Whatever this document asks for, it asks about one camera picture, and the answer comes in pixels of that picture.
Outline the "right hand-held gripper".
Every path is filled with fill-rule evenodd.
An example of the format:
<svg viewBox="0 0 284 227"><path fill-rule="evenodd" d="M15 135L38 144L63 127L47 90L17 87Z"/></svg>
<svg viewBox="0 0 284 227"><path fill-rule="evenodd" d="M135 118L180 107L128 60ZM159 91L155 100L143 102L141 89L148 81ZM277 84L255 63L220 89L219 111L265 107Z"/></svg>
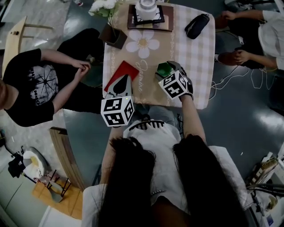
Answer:
<svg viewBox="0 0 284 227"><path fill-rule="evenodd" d="M166 78L156 72L155 77L162 90L171 100L174 100L187 92L187 80L182 75L185 71L179 63L175 61L167 61L167 63L175 72Z"/></svg>

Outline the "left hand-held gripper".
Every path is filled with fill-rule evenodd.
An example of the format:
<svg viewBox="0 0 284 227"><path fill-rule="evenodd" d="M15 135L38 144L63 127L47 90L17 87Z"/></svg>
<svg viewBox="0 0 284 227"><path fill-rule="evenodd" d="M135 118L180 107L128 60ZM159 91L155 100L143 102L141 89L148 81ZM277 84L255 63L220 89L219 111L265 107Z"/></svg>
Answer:
<svg viewBox="0 0 284 227"><path fill-rule="evenodd" d="M101 116L108 127L128 125L133 114L132 80L128 74L116 79L101 103Z"/></svg>

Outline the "person's right hand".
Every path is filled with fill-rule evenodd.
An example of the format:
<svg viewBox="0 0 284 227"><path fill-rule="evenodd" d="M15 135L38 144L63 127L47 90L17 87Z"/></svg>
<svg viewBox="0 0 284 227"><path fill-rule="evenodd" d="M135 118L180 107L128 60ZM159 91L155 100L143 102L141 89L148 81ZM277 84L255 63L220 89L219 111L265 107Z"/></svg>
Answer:
<svg viewBox="0 0 284 227"><path fill-rule="evenodd" d="M181 95L181 96L179 97L179 99L180 99L180 101L182 101L182 98L183 98L184 96L188 95L188 96L190 96L190 97L192 98L192 100L194 100L192 81L191 81L190 78L187 77L187 75L182 75L182 76L183 76L183 78L184 78L184 79L186 80L186 82L187 82L187 90L186 90L186 92L185 92L183 95Z"/></svg>

